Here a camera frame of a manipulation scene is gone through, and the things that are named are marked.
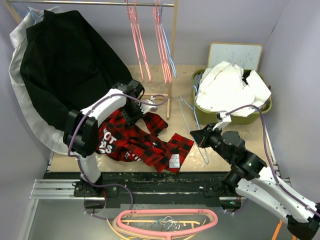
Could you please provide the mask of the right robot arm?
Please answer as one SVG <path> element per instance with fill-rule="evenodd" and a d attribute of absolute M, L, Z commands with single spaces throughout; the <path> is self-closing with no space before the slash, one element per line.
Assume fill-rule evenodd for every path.
<path fill-rule="evenodd" d="M 319 204 L 302 196 L 279 178 L 258 155 L 246 149 L 236 131 L 225 131 L 208 124 L 190 135 L 200 148 L 212 148 L 229 165 L 222 180 L 228 196 L 236 193 L 268 210 L 300 240 L 311 240 L 320 228 Z"/>

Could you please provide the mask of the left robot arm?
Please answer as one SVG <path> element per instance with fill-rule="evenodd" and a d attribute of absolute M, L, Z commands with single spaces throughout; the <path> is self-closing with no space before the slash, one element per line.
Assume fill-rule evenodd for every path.
<path fill-rule="evenodd" d="M 138 103 L 144 92 L 143 85 L 137 80 L 131 80 L 129 84 L 116 83 L 91 106 L 68 113 L 63 143 L 68 147 L 67 154 L 78 160 L 81 178 L 87 182 L 85 190 L 91 196 L 98 196 L 103 191 L 95 155 L 100 125 L 117 110 L 129 125 L 135 124 L 144 115 L 142 104 Z"/>

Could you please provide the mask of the blue wire hanger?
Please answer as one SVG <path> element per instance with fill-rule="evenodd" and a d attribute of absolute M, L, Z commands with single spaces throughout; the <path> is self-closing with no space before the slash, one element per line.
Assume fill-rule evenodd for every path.
<path fill-rule="evenodd" d="M 193 103 L 189 103 L 188 100 L 182 94 L 178 96 L 178 104 L 188 132 L 193 130 L 199 130 L 200 123 L 196 116 L 195 105 Z M 194 141 L 197 152 L 201 156 L 204 164 L 207 166 L 210 163 L 208 151 L 206 149 L 201 149 L 196 143 L 196 140 L 193 136 L 191 137 L 191 139 Z"/>

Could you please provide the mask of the red black plaid shirt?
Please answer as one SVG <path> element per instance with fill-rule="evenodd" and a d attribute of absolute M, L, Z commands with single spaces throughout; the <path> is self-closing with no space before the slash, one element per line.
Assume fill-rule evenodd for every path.
<path fill-rule="evenodd" d="M 168 142 L 162 141 L 158 136 L 168 123 L 151 112 L 142 120 L 149 132 L 135 124 L 130 126 L 119 109 L 113 112 L 99 127 L 95 152 L 118 162 L 143 162 L 159 173 L 178 173 L 194 141 L 177 133 Z"/>

